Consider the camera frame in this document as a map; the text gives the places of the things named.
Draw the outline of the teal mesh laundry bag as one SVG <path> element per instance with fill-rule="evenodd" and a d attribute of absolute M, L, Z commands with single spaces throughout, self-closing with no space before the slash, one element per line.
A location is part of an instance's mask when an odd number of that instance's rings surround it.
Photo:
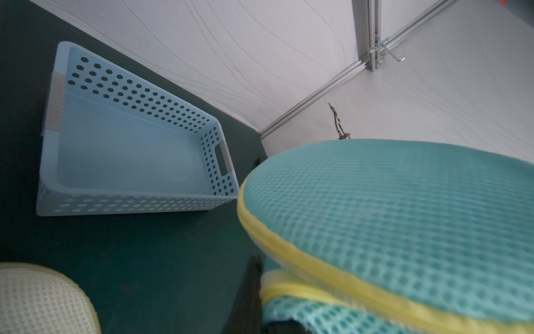
<path fill-rule="evenodd" d="M 283 295 L 422 333 L 533 332 L 533 165 L 443 143 L 324 141 L 247 176 L 239 220 Z"/>

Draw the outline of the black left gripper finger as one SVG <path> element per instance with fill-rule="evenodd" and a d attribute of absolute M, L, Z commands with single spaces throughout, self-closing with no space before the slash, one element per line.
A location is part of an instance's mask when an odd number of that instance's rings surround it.
<path fill-rule="evenodd" d="M 262 274 L 261 257 L 250 257 L 232 311 L 221 333 L 262 333 L 262 306 L 259 296 Z"/>

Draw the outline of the cream mesh laundry bag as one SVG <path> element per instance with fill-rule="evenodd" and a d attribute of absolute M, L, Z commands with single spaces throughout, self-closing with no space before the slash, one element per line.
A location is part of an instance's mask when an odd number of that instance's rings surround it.
<path fill-rule="evenodd" d="M 1 263 L 2 333 L 101 333 L 86 293 L 65 275 L 37 264 Z"/>

